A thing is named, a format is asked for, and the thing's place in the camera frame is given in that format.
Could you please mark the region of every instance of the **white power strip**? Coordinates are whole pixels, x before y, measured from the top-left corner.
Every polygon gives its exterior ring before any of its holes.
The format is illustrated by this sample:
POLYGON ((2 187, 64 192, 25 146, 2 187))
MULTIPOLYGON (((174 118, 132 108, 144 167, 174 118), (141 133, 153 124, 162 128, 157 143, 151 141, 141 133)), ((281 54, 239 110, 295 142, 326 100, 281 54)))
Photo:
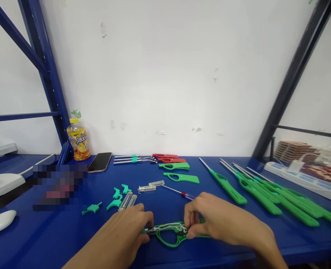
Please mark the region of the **white power strip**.
POLYGON ((326 182, 301 172, 289 171, 286 166, 275 162, 266 163, 264 169, 331 200, 330 182, 326 182))

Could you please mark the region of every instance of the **green trigger part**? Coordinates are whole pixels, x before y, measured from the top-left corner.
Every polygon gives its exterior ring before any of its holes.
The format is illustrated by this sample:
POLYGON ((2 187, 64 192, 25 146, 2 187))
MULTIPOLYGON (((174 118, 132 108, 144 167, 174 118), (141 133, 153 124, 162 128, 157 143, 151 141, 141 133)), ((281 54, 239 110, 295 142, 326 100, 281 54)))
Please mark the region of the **green trigger part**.
POLYGON ((196 184, 199 184, 199 178, 197 176, 190 176, 190 175, 184 175, 184 174, 174 174, 174 173, 163 173, 164 176, 167 176, 172 181, 188 181, 193 182, 196 184))
POLYGON ((189 170, 190 169, 190 166, 188 163, 159 164, 159 167, 163 167, 168 170, 173 170, 173 169, 189 170))

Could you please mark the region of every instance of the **blue metal shelf frame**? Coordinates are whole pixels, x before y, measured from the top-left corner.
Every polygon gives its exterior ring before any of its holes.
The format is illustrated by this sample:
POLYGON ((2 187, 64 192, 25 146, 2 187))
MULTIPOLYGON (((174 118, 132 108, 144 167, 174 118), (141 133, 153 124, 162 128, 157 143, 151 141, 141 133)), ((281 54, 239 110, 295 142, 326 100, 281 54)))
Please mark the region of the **blue metal shelf frame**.
POLYGON ((46 24, 39 0, 18 0, 30 44, 18 31, 6 13, 0 7, 0 25, 13 39, 27 58, 38 69, 46 93, 50 112, 0 115, 0 121, 26 118, 53 117, 58 137, 62 145, 58 164, 64 164, 71 158, 72 148, 68 141, 67 127, 70 125, 67 106, 64 101, 52 47, 48 38, 46 24))

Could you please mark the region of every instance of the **green plastic part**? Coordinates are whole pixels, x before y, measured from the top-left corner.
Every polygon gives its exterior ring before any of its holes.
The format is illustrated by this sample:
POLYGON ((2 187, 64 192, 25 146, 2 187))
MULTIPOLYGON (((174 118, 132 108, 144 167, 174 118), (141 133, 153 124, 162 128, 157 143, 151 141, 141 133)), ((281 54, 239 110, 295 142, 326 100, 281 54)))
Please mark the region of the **green plastic part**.
POLYGON ((131 189, 128 189, 128 185, 122 184, 122 187, 124 188, 123 194, 127 194, 129 191, 132 191, 131 189))
POLYGON ((164 167, 165 169, 168 169, 168 170, 173 170, 173 169, 189 170, 190 169, 190 166, 188 163, 159 164, 159 167, 164 167))
POLYGON ((188 181, 193 182, 196 184, 199 184, 199 178, 197 176, 190 176, 190 175, 184 175, 184 174, 174 174, 174 173, 163 173, 163 176, 168 176, 172 181, 188 181))
POLYGON ((280 204, 280 200, 276 196, 274 196, 270 191, 268 191, 266 188, 263 188, 257 181, 253 180, 251 177, 249 177, 246 174, 240 173, 236 169, 234 169, 234 172, 236 174, 238 174, 239 176, 241 176, 243 179, 245 179, 247 181, 247 183, 249 185, 251 185, 251 187, 256 189, 259 193, 261 193, 270 202, 272 202, 273 204, 280 204))
MULTIPOLYGON (((204 219, 199 219, 200 223, 204 223, 205 220, 204 219)), ((158 239, 166 246, 168 247, 172 247, 175 248, 177 246, 180 245, 180 243, 182 243, 184 240, 187 239, 187 234, 188 234, 188 229, 185 227, 184 222, 174 222, 174 223, 170 223, 169 224, 169 228, 166 227, 167 224, 163 224, 163 225, 155 225, 155 231, 153 232, 149 232, 149 235, 156 235, 158 237, 158 239), (158 227, 165 227, 162 230, 156 230, 156 228, 158 227), (177 236, 177 242, 175 244, 170 244, 166 241, 164 241, 164 239, 161 237, 160 232, 161 231, 167 231, 167 230, 173 230, 177 236)), ((203 238, 210 238, 210 236, 207 235, 200 235, 197 237, 203 237, 203 238)))
POLYGON ((268 181, 260 181, 260 183, 263 186, 270 186, 274 191, 276 191, 278 194, 286 198, 289 202, 291 202, 293 205, 297 206, 299 209, 304 211, 306 214, 312 216, 313 218, 320 218, 324 214, 321 210, 317 210, 313 206, 309 204, 309 199, 307 199, 305 196, 301 195, 300 193, 294 192, 292 194, 291 192, 288 192, 285 188, 283 188, 280 185, 268 182, 268 181))
POLYGON ((244 179, 241 175, 235 175, 239 179, 240 186, 243 187, 248 193, 256 198, 265 209, 273 215, 281 215, 282 211, 276 205, 274 205, 267 197, 265 197, 257 188, 254 188, 253 183, 249 180, 244 179))
POLYGON ((82 211, 82 215, 84 215, 87 212, 93 212, 94 214, 97 213, 99 211, 99 206, 102 204, 102 202, 100 202, 97 205, 91 204, 88 208, 87 211, 82 211))
POLYGON ((123 196, 120 194, 120 190, 118 190, 117 188, 114 188, 114 190, 116 191, 116 193, 113 195, 113 199, 118 199, 120 197, 120 199, 123 198, 123 196))
POLYGON ((309 216, 306 214, 304 211, 301 209, 297 208, 295 205, 290 203, 287 199, 285 199, 282 195, 280 195, 277 192, 276 188, 273 188, 272 186, 265 185, 265 187, 271 191, 274 195, 276 195, 279 200, 280 204, 287 210, 289 211, 293 216, 295 216, 298 220, 300 220, 303 224, 310 226, 310 227, 317 227, 320 226, 320 223, 314 219, 313 217, 309 216))
POLYGON ((116 206, 116 207, 119 208, 121 203, 122 203, 122 198, 117 199, 117 200, 113 200, 113 201, 107 206, 107 210, 110 209, 110 208, 113 207, 113 206, 116 206))
POLYGON ((309 198, 307 198, 306 196, 290 190, 290 189, 286 189, 284 187, 281 187, 283 190, 285 190, 286 192, 288 192, 289 194, 293 195, 295 198, 297 198, 300 201, 305 202, 308 206, 312 207, 314 210, 317 210, 319 212, 322 213, 322 217, 327 220, 328 222, 331 223, 331 212, 327 211, 326 209, 322 208, 321 206, 319 206, 318 204, 315 204, 313 201, 311 201, 309 198))
POLYGON ((230 185, 229 181, 224 176, 215 173, 212 169, 209 169, 209 172, 237 204, 246 204, 248 202, 245 197, 230 185))

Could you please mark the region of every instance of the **orange juice bottle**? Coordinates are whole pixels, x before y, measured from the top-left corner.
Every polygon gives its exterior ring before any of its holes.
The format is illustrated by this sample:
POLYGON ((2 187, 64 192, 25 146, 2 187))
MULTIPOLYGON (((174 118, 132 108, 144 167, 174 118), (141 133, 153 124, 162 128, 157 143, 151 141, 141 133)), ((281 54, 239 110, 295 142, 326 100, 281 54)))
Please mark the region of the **orange juice bottle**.
POLYGON ((67 128, 69 140, 74 150, 74 159, 83 161, 91 154, 88 148, 86 129, 79 123, 79 119, 69 119, 71 125, 67 128))

